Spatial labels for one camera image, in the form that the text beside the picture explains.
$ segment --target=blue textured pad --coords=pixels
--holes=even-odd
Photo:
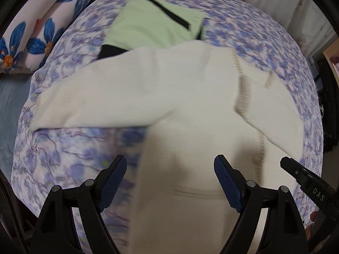
[[[111,205],[126,170],[127,161],[122,157],[100,191],[100,202],[97,207],[100,213]]]
[[[241,213],[244,210],[241,202],[241,191],[219,157],[214,159],[214,172],[224,190],[229,205],[235,208],[238,213]]]

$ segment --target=floral bedsheet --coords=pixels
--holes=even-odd
[[[205,41],[228,46],[259,69],[273,69],[290,91],[304,121],[301,163],[321,172],[323,131],[318,97],[305,58],[296,42],[271,17],[239,0],[164,0],[206,13]],[[79,186],[124,154],[128,170],[104,222],[122,253],[128,245],[130,203],[146,128],[52,129],[32,133],[29,121],[38,95],[95,60],[108,28],[127,0],[97,0],[65,31],[43,68],[32,77],[27,107],[22,109],[14,149],[11,184],[14,192],[36,215],[50,188]],[[294,197],[303,219],[314,204],[299,188]],[[78,211],[75,221],[84,251],[88,243]]]

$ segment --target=white curtain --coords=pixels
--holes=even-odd
[[[294,38],[307,58],[319,52],[335,32],[312,0],[242,0],[270,15]]]

